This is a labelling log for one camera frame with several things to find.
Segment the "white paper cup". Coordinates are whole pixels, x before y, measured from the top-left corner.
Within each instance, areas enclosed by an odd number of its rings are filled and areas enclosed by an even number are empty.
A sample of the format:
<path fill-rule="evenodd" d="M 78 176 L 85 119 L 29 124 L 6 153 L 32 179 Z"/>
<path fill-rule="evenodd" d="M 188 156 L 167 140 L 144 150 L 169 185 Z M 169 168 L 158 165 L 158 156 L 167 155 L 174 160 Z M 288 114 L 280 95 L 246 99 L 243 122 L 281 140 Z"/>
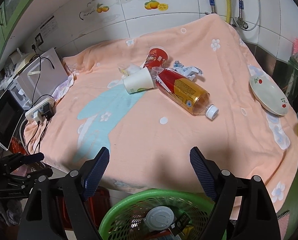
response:
<path fill-rule="evenodd" d="M 123 83 L 128 94 L 154 88 L 152 76 L 147 67 L 144 67 L 134 74 L 124 78 Z"/>

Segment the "red plastic stool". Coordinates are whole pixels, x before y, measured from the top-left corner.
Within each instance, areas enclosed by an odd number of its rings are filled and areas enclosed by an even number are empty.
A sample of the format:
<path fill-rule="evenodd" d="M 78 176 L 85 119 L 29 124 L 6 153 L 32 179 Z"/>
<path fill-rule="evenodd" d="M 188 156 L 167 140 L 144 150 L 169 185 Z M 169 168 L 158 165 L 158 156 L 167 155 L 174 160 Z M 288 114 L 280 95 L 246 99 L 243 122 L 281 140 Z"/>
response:
<path fill-rule="evenodd" d="M 89 197 L 84 204 L 91 221 L 94 226 L 99 229 L 103 218 L 111 208 L 109 191 L 106 188 L 99 186 L 96 193 L 92 197 Z M 57 205 L 64 229 L 73 231 L 63 195 L 57 197 Z"/>

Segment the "black sachet wrapper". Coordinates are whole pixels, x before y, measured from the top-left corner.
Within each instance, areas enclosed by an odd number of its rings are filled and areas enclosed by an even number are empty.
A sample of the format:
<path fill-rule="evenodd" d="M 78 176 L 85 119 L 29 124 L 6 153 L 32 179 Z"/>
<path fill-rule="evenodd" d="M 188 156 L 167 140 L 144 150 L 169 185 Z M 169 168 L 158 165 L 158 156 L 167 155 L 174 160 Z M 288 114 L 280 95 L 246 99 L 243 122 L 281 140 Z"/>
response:
<path fill-rule="evenodd" d="M 174 235 L 179 234 L 190 223 L 190 220 L 190 217 L 187 214 L 183 213 L 176 219 L 176 221 L 173 224 L 171 224 L 170 231 Z"/>

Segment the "green plastic waste basket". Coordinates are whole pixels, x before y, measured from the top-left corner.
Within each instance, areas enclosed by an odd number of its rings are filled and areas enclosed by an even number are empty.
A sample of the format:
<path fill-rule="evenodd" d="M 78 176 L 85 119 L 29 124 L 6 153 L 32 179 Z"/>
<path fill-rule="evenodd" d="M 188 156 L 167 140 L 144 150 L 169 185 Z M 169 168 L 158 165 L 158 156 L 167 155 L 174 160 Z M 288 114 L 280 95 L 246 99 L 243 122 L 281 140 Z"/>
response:
<path fill-rule="evenodd" d="M 197 194 L 147 190 L 114 205 L 99 233 L 103 239 L 199 239 L 213 207 Z"/>

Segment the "white power strip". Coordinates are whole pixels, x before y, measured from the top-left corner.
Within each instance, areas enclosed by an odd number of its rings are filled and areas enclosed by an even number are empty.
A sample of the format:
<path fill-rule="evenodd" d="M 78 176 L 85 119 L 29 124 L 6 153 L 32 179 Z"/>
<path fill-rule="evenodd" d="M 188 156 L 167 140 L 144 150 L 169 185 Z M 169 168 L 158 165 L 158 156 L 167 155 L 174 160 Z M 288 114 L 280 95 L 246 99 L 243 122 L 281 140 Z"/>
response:
<path fill-rule="evenodd" d="M 25 117 L 28 122 L 43 122 L 43 117 L 45 117 L 46 113 L 50 110 L 53 112 L 53 107 L 55 105 L 55 101 L 52 97 L 48 97 L 41 102 L 37 103 L 31 109 L 29 109 L 25 113 Z"/>

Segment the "white plastic lid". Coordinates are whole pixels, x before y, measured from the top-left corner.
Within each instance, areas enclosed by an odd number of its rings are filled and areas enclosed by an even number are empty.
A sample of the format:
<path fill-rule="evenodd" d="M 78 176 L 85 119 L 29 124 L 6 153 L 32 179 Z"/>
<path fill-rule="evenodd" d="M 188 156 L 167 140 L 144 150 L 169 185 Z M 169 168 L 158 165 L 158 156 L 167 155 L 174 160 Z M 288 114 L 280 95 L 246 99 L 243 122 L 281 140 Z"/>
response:
<path fill-rule="evenodd" d="M 148 211 L 144 222 L 153 231 L 168 229 L 174 221 L 173 211 L 166 206 L 158 206 Z"/>

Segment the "white microwave oven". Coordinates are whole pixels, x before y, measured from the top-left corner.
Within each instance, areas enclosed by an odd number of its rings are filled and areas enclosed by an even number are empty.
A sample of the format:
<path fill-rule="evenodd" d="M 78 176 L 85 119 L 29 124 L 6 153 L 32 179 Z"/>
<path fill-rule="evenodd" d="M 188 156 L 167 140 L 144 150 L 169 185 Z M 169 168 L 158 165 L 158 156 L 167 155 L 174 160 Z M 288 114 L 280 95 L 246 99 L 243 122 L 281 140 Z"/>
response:
<path fill-rule="evenodd" d="M 23 110 L 40 102 L 67 80 L 61 60 L 54 48 L 42 55 L 28 55 L 28 63 L 18 66 L 8 90 Z"/>

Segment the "white plastic bag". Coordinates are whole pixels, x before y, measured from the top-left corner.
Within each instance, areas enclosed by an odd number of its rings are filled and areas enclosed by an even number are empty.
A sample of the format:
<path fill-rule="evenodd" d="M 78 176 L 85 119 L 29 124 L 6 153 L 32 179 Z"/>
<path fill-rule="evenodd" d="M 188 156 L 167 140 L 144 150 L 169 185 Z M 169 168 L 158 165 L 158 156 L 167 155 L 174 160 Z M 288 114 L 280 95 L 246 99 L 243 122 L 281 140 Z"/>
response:
<path fill-rule="evenodd" d="M 61 100 L 65 96 L 65 94 L 67 94 L 70 87 L 74 84 L 74 77 L 74 74 L 69 75 L 63 83 L 56 87 L 56 89 L 52 93 L 52 97 L 55 101 Z"/>

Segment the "white ceramic plate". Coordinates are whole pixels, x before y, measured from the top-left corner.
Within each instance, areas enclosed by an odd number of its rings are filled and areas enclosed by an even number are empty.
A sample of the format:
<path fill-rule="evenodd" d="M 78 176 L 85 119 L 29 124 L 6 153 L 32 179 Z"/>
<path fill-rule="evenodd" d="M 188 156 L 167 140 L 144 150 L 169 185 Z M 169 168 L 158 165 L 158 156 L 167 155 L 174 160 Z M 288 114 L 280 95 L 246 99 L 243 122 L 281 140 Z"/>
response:
<path fill-rule="evenodd" d="M 289 101 L 279 86 L 266 76 L 254 75 L 249 85 L 256 100 L 272 114 L 284 116 L 289 110 Z"/>

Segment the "amber tea bottle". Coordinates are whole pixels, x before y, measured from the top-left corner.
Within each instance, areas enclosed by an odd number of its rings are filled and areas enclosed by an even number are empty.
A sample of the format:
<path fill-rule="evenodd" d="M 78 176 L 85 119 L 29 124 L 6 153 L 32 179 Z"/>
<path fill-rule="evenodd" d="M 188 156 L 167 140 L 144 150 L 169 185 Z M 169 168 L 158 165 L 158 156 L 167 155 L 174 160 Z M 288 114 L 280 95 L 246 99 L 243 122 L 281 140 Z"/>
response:
<path fill-rule="evenodd" d="M 194 116 L 204 115 L 214 120 L 219 109 L 211 103 L 210 94 L 197 83 L 166 68 L 156 76 L 157 88 L 169 99 Z"/>

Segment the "peach floral blanket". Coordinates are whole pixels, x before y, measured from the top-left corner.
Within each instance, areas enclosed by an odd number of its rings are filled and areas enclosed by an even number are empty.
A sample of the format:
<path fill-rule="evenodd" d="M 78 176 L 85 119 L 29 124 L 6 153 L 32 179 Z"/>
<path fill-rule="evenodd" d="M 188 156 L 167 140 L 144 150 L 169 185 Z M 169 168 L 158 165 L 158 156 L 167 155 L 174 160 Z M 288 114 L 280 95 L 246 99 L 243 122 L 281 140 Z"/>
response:
<path fill-rule="evenodd" d="M 152 46 L 204 73 L 197 79 L 219 113 L 194 116 L 162 92 L 127 93 L 119 64 L 141 64 Z M 29 151 L 41 147 L 44 160 L 64 172 L 80 168 L 100 148 L 110 151 L 103 183 L 127 192 L 174 189 L 201 192 L 189 152 L 204 156 L 235 176 L 260 176 L 280 210 L 298 168 L 298 119 L 290 109 L 280 118 L 255 99 L 252 76 L 270 79 L 236 30 L 217 15 L 141 36 L 103 42 L 65 57 L 74 84 L 48 125 L 24 129 Z"/>

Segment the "crumpled blue white wrapper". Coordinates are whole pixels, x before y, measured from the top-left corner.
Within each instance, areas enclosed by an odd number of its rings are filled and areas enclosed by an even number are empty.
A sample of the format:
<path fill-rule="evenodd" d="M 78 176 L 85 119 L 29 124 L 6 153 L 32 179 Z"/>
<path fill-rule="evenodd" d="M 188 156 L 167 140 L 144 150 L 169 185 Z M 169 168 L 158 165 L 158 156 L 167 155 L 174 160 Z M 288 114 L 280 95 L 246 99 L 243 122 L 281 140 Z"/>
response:
<path fill-rule="evenodd" d="M 203 71 L 195 66 L 184 66 L 179 61 L 173 63 L 172 69 L 180 75 L 193 81 L 197 76 L 203 77 Z"/>

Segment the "clear plastic cup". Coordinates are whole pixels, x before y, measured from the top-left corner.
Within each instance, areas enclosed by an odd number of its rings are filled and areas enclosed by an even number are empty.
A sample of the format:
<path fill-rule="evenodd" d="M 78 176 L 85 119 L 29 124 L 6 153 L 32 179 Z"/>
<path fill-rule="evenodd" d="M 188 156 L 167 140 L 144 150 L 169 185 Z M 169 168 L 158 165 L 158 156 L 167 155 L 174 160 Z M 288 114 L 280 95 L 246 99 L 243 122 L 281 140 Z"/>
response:
<path fill-rule="evenodd" d="M 155 80 L 157 78 L 157 76 L 164 70 L 163 67 L 152 67 L 151 69 L 151 77 L 153 80 Z"/>

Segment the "red paper cup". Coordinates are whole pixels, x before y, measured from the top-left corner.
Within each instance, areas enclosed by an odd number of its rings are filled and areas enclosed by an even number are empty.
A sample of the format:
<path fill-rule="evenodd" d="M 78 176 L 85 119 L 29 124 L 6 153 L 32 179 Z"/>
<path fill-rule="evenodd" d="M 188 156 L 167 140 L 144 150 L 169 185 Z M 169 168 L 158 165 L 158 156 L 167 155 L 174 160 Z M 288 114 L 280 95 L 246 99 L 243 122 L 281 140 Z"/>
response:
<path fill-rule="evenodd" d="M 163 68 L 168 59 L 169 57 L 164 47 L 152 46 L 144 62 L 144 67 L 148 70 L 151 70 L 153 67 Z"/>

